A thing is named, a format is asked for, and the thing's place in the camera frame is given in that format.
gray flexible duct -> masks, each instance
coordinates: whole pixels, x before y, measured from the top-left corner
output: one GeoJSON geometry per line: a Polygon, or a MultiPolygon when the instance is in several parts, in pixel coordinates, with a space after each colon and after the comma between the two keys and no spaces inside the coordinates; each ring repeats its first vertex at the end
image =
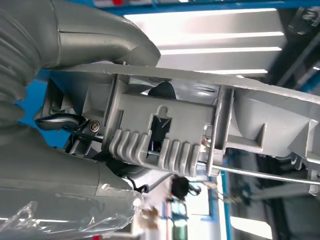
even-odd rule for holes
{"type": "Polygon", "coordinates": [[[48,147],[38,130],[18,123],[24,111],[14,102],[41,68],[155,66],[154,44],[122,17],[63,0],[2,0],[0,27],[0,187],[88,195],[103,183],[128,188],[104,165],[48,147]]]}

plastic wrap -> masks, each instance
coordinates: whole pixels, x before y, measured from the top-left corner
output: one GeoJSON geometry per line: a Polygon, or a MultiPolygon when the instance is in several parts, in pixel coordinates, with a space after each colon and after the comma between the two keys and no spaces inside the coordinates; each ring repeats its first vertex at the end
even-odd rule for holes
{"type": "Polygon", "coordinates": [[[0,240],[78,239],[122,229],[141,210],[138,192],[101,188],[99,196],[0,189],[0,240]]]}

gray plastic housing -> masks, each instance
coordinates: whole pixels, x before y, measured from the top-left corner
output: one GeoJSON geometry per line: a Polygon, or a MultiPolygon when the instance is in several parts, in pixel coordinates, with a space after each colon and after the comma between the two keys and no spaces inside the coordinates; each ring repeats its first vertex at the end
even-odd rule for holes
{"type": "Polygon", "coordinates": [[[195,176],[202,136],[209,135],[208,175],[219,173],[212,164],[221,165],[227,148],[278,157],[294,152],[312,169],[319,166],[318,96],[248,78],[154,67],[97,63],[63,71],[116,77],[109,112],[104,113],[102,150],[122,161],[195,176]],[[155,86],[155,80],[169,81],[177,93],[187,86],[192,101],[183,95],[178,100],[150,97],[130,88],[130,83],[155,86]],[[194,97],[203,93],[208,94],[194,97]],[[167,133],[159,156],[152,157],[147,154],[150,124],[162,107],[174,127],[167,133]],[[205,125],[211,131],[204,133],[205,125]]]}
{"type": "Polygon", "coordinates": [[[159,51],[125,18],[64,0],[2,0],[0,27],[0,216],[6,218],[0,239],[83,238],[129,223],[140,194],[105,164],[48,146],[37,129],[18,123],[24,110],[15,102],[41,68],[155,66],[159,51]],[[68,215],[72,205],[80,209],[68,215]],[[64,220],[69,224],[58,224],[64,220]]]}

black plastic component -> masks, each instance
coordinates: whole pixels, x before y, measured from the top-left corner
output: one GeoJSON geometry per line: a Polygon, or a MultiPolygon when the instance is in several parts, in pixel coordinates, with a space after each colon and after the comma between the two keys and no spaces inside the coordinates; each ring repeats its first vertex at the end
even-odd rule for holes
{"type": "Polygon", "coordinates": [[[38,118],[35,124],[42,130],[60,130],[63,127],[70,130],[76,130],[82,123],[85,122],[83,116],[69,114],[69,113],[56,113],[49,116],[38,118]]]}

metal rod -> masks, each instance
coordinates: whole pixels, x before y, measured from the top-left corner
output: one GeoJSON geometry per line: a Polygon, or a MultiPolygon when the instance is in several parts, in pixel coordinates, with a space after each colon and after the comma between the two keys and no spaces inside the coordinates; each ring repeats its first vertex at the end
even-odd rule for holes
{"type": "Polygon", "coordinates": [[[68,129],[66,127],[63,127],[62,129],[66,131],[66,132],[68,132],[68,133],[76,135],[79,138],[84,138],[84,139],[91,140],[91,141],[94,141],[94,142],[98,142],[98,143],[102,143],[103,141],[103,139],[102,139],[102,138],[99,138],[99,137],[96,137],[96,136],[91,136],[91,135],[79,132],[79,131],[70,130],[70,129],[68,129]]]}
{"type": "Polygon", "coordinates": [[[279,175],[262,173],[262,172],[257,172],[257,171],[243,170],[243,169],[231,167],[231,166],[221,166],[217,164],[212,164],[212,168],[229,172],[229,173],[241,174],[241,175],[257,177],[257,178],[261,178],[261,179],[270,179],[270,180],[283,181],[283,182],[289,182],[289,183],[320,185],[320,182],[314,181],[314,180],[300,179],[300,178],[288,177],[288,176],[279,176],[279,175]]]}

